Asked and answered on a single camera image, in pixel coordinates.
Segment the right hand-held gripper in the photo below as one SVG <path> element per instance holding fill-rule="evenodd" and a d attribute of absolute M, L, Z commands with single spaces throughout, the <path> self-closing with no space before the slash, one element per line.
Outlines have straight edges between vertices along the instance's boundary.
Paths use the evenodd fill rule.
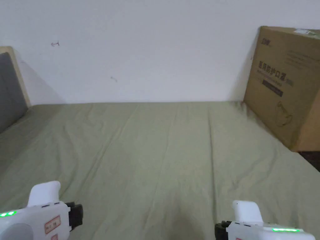
<path fill-rule="evenodd" d="M 315 237 L 301 228 L 265 223 L 255 202 L 232 203 L 234 221 L 215 224 L 216 240 L 314 240 Z"/>

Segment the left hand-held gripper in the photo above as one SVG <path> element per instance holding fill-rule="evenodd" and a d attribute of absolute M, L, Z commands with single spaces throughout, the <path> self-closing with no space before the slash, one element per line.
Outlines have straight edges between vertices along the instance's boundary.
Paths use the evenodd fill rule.
<path fill-rule="evenodd" d="M 83 223 L 83 206 L 59 200 L 60 182 L 32 187 L 25 208 L 0 214 L 1 240 L 68 240 Z"/>

